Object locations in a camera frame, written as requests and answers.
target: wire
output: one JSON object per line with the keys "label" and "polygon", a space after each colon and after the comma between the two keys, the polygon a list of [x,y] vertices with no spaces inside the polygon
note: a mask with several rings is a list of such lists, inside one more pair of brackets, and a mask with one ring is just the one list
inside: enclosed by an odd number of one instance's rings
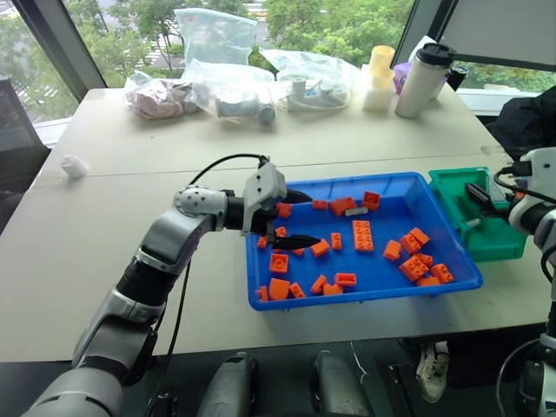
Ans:
{"label": "wire", "polygon": [[513,359],[513,357],[518,354],[520,351],[522,351],[525,348],[528,348],[532,345],[534,345],[535,343],[537,343],[539,341],[539,339],[535,339],[533,341],[528,341],[524,344],[522,344],[521,346],[515,348],[504,360],[504,363],[502,363],[502,366],[500,367],[500,371],[498,372],[498,377],[496,378],[496,402],[498,404],[498,409],[500,411],[500,415],[502,417],[506,417],[506,411],[504,410],[504,404],[502,404],[502,397],[501,397],[501,386],[502,386],[502,378],[504,377],[504,371],[506,371],[506,366],[508,363],[510,363],[510,361]]}
{"label": "wire", "polygon": [[542,257],[540,258],[540,268],[542,269],[542,273],[545,275],[547,280],[549,280],[550,282],[553,281],[553,278],[551,277],[550,272],[548,272],[548,258],[550,258],[550,256],[554,252],[556,252],[556,245],[552,245],[550,248],[548,248],[546,250],[546,252],[544,254],[542,254]]}
{"label": "wire", "polygon": [[494,174],[494,178],[493,178],[494,182],[496,182],[501,187],[504,187],[505,189],[511,189],[514,193],[527,194],[527,195],[530,195],[531,197],[539,198],[540,200],[543,200],[545,202],[550,202],[551,204],[556,204],[556,199],[555,198],[549,197],[548,195],[544,195],[544,194],[541,194],[541,193],[537,193],[536,191],[532,191],[530,189],[524,189],[522,187],[518,187],[517,185],[508,184],[507,182],[504,182],[500,179],[501,175],[508,175],[508,174],[512,174],[512,172],[510,172],[507,169],[501,169],[496,174]]}
{"label": "wire", "polygon": [[[223,158],[220,158],[219,160],[212,162],[210,165],[208,165],[207,168],[203,169],[199,174],[197,174],[195,176],[195,178],[193,178],[193,180],[191,180],[189,185],[195,184],[203,175],[205,175],[207,172],[209,172],[216,165],[218,165],[222,162],[229,161],[230,159],[235,159],[235,158],[255,158],[255,159],[259,160],[260,164],[268,162],[268,158],[266,156],[257,155],[257,154],[233,154],[233,155],[229,155],[229,156],[224,156]],[[186,291],[187,286],[188,286],[189,270],[190,269],[191,269],[191,261],[189,261],[188,266],[185,269],[185,276],[183,277],[182,293],[180,295],[180,304],[179,304],[178,309],[177,309],[177,316],[175,318],[175,325],[174,325],[174,331],[172,333],[172,339],[170,340],[170,344],[168,346],[168,352],[166,353],[166,356],[164,357],[163,363],[162,363],[161,368],[160,368],[160,372],[158,373],[158,378],[156,379],[155,389],[153,390],[153,392],[151,393],[151,395],[149,397],[149,402],[147,403],[147,409],[145,410],[145,414],[144,414],[145,417],[150,417],[150,412],[152,411],[152,408],[155,405],[155,400],[158,397],[158,394],[160,393],[160,388],[162,387],[162,381],[164,380],[164,375],[166,374],[166,372],[168,372],[170,361],[172,360],[172,355],[174,354],[175,342],[177,341],[177,335],[179,334],[179,331],[180,331],[180,324],[182,323],[183,305],[184,305],[184,302],[185,302],[185,291]],[[160,318],[158,319],[158,322],[156,323],[156,326],[155,326],[155,331],[156,332],[158,331],[158,329],[162,325],[162,319],[164,318],[165,313],[166,313],[166,308],[164,309],[164,311],[162,311],[162,313],[160,315]]]}

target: black chair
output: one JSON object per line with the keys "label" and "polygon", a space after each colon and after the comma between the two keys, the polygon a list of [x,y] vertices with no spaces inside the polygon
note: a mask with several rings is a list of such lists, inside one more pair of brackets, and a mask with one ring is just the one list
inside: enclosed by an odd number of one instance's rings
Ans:
{"label": "black chair", "polygon": [[9,79],[0,79],[0,234],[50,153]]}

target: white container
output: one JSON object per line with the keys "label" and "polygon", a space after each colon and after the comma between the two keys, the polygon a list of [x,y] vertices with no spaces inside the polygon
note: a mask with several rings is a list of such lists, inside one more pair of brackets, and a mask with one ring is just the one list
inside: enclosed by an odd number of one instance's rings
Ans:
{"label": "white container", "polygon": [[398,116],[414,118],[419,115],[445,79],[453,53],[451,48],[439,43],[427,43],[417,51],[396,105]]}

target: plastic bag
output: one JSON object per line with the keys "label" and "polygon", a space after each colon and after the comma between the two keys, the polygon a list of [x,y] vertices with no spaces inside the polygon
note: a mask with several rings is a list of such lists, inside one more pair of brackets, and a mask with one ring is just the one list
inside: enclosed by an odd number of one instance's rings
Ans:
{"label": "plastic bag", "polygon": [[153,78],[141,71],[124,85],[124,107],[143,119],[163,119],[195,113],[192,85],[185,79]]}
{"label": "plastic bag", "polygon": [[275,103],[270,94],[274,75],[264,69],[229,63],[193,60],[183,76],[193,80],[193,101],[213,116],[231,122],[274,121]]}
{"label": "plastic bag", "polygon": [[361,73],[340,58],[294,50],[262,50],[278,69],[281,105],[289,111],[347,107]]}
{"label": "plastic bag", "polygon": [[247,64],[255,44],[257,22],[209,9],[174,10],[185,43],[185,65],[203,63]]}

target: purple object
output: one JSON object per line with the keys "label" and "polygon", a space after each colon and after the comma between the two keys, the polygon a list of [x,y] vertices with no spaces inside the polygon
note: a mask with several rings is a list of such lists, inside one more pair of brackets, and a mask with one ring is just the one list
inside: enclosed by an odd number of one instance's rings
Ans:
{"label": "purple object", "polygon": [[411,63],[399,63],[394,66],[394,85],[396,87],[396,94],[401,93],[403,84],[406,82],[409,71],[411,70]]}

